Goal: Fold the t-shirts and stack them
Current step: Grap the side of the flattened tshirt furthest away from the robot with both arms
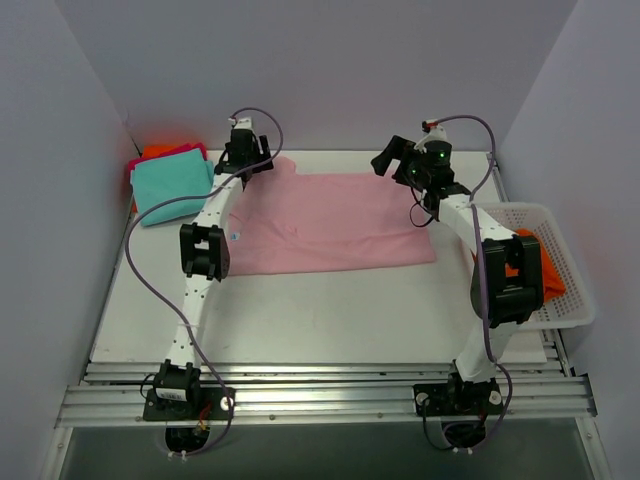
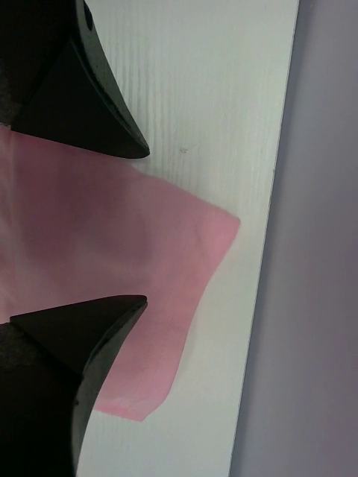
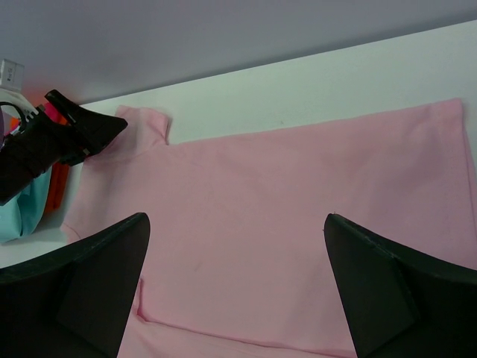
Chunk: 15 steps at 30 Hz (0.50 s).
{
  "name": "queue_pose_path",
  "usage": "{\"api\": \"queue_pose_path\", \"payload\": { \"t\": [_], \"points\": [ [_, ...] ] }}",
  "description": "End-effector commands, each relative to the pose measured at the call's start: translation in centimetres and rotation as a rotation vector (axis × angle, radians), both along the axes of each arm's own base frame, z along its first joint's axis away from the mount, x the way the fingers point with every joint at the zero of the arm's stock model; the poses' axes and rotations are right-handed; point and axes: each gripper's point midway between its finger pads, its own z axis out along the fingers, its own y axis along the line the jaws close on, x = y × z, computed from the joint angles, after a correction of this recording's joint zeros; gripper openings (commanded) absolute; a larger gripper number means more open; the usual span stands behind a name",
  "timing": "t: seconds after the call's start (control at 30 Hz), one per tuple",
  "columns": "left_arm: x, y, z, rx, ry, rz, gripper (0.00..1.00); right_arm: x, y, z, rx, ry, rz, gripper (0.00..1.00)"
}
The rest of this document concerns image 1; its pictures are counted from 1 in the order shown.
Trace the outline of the pink t shirt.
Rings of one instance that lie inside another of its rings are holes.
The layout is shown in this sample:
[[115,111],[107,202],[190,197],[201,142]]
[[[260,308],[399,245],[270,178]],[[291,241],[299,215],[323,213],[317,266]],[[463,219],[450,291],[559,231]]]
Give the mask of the pink t shirt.
[[287,158],[254,176],[230,213],[233,276],[433,263],[407,187],[373,173],[300,174]]

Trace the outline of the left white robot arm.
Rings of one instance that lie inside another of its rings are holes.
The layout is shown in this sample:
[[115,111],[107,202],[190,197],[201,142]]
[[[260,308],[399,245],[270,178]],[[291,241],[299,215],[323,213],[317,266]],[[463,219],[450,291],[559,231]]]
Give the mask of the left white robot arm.
[[177,328],[168,358],[154,378],[152,393],[157,404],[179,419],[194,417],[202,405],[196,361],[197,340],[215,290],[229,273],[229,217],[234,204],[256,173],[273,167],[268,139],[258,136],[249,117],[234,121],[230,139],[214,168],[212,196],[195,219],[179,231],[180,260],[185,274],[185,291]]

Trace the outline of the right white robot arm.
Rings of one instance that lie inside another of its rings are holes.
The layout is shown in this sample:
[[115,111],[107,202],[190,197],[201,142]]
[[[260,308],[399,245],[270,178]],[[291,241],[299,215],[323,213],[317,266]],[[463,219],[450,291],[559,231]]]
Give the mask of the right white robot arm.
[[392,178],[415,193],[431,218],[448,227],[474,258],[470,301],[480,319],[469,334],[444,388],[444,400],[464,413],[480,397],[496,395],[499,362],[519,327],[544,303],[540,242],[503,226],[475,201],[475,191],[455,179],[452,146],[442,135],[418,142],[393,136],[371,162],[376,175],[399,163]]

